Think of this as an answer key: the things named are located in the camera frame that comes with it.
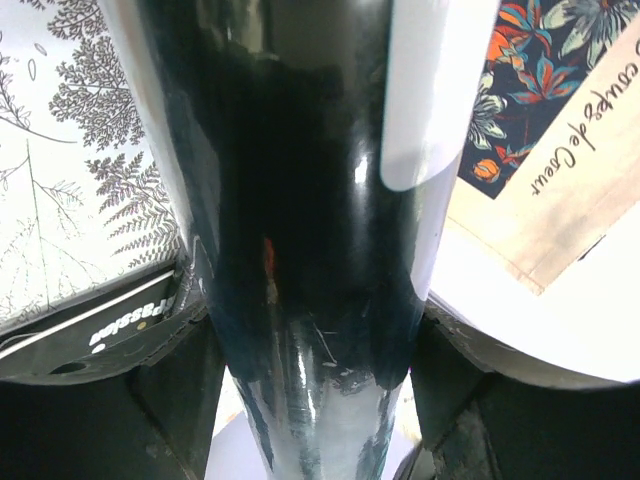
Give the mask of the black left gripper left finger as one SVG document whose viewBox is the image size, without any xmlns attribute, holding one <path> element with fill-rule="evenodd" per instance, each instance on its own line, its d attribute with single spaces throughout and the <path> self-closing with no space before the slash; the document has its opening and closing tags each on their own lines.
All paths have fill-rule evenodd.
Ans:
<svg viewBox="0 0 640 480">
<path fill-rule="evenodd" d="M 202 479 L 224 359 L 206 312 L 141 364 L 65 386 L 1 384 L 4 479 Z"/>
</svg>

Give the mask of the black shuttlecock tube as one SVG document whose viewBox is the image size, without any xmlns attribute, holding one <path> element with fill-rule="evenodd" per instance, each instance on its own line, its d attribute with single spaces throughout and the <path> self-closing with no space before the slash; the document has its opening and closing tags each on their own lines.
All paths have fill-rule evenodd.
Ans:
<svg viewBox="0 0 640 480">
<path fill-rule="evenodd" d="M 272 479 L 377 479 L 499 5 L 100 5 Z"/>
</svg>

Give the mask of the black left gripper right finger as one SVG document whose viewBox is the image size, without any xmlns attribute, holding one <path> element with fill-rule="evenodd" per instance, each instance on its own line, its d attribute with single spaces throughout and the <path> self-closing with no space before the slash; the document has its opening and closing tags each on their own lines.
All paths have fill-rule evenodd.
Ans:
<svg viewBox="0 0 640 480">
<path fill-rule="evenodd" d="M 436 479 L 636 479 L 639 384 L 538 360 L 430 302 L 411 381 Z"/>
</svg>

